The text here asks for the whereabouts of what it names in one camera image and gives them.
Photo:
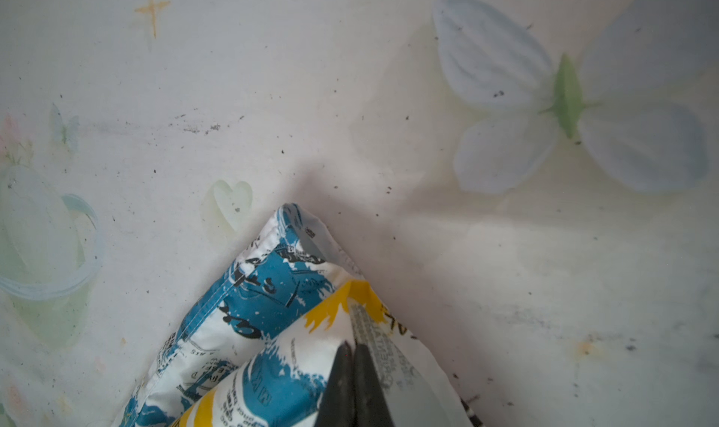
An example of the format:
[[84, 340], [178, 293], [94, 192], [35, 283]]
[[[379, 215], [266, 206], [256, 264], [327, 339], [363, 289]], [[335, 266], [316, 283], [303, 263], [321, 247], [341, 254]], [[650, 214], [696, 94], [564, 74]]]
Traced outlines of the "white teal yellow printed garment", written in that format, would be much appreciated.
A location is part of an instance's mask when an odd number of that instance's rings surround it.
[[395, 425], [479, 425], [430, 350], [296, 204], [193, 305], [115, 424], [313, 425], [342, 344], [369, 348]]

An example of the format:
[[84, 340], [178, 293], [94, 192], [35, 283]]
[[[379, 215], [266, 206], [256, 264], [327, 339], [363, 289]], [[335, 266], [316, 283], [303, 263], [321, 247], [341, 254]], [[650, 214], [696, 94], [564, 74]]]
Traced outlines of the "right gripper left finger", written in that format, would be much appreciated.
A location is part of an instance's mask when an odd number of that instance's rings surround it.
[[356, 421], [353, 349], [340, 344], [316, 417], [316, 427], [352, 427]]

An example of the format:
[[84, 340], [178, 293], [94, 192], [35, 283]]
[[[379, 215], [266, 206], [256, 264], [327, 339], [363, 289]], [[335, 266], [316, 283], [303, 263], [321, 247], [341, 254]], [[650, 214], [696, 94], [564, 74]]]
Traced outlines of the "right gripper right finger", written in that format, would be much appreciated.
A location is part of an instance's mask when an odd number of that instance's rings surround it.
[[353, 361], [354, 408], [357, 427], [394, 427], [370, 348], [358, 344]]

